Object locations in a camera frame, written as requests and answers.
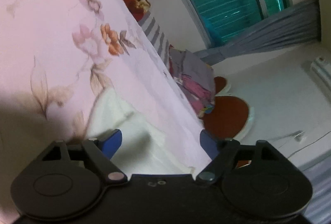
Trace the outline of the grey right curtain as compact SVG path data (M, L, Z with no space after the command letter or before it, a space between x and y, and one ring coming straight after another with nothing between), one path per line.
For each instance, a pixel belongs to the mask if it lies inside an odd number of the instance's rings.
M198 51L209 65L236 56L271 52L321 40L319 0L305 0L245 29L226 44Z

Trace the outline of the white knitted garment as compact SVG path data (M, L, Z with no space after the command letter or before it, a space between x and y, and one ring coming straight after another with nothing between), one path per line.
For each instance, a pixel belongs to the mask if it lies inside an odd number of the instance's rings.
M96 99L86 137L101 140L116 129L122 133L122 144L108 159L128 177L133 174L194 174L195 167L184 165L166 149L165 133L151 125L114 89L108 88Z

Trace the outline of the pink floral bedsheet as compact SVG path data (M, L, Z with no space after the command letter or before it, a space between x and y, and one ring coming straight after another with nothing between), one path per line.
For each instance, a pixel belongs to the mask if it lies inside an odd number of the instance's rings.
M1 223L18 218L14 178L52 141L87 139L108 88L193 175L210 161L200 120L123 0L1 0Z

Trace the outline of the red heart headboard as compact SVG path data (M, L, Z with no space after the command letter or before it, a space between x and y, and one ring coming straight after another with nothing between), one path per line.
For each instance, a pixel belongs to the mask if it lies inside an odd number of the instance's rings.
M215 77L215 105L203 118L204 129L217 138L243 140L254 125L254 108L229 94L231 85L224 77Z

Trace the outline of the grey striped pillow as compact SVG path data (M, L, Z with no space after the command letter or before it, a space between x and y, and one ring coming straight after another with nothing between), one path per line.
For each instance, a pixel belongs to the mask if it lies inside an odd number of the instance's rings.
M162 28L154 18L151 12L147 12L144 14L143 18L138 22L139 26L142 28L145 33L147 39L151 42L153 47L155 48L157 54L161 58L164 65L167 69L170 69L170 42L167 39L165 33Z

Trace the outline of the stack of folded clothes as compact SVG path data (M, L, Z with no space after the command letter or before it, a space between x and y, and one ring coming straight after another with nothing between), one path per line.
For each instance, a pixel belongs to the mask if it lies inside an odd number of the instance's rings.
M211 66L188 50L169 49L170 73L199 118L215 104L215 81Z

